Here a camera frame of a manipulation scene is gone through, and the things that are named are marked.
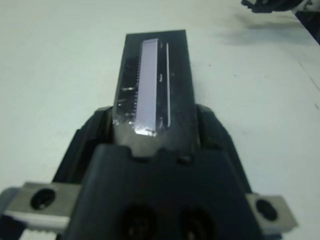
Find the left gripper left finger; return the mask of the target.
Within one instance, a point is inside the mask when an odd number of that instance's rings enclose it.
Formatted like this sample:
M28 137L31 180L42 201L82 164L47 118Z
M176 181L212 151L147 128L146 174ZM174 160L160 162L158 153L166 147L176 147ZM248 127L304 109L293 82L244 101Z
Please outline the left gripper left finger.
M96 147L112 143L112 107L98 108L83 126L76 130L52 181L80 184Z

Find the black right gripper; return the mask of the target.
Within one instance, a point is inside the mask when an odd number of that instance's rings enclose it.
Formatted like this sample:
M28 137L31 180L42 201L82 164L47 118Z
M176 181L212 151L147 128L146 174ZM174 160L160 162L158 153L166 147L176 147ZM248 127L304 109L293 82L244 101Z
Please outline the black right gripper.
M242 0L241 4L253 13L312 12L312 0Z

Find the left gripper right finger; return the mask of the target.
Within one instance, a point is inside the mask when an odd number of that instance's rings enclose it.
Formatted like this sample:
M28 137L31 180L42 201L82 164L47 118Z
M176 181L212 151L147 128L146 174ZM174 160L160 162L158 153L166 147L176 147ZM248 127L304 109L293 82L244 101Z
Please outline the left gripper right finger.
M230 134L209 107L198 104L196 108L201 147L225 153L239 183L246 193L251 193L250 183Z

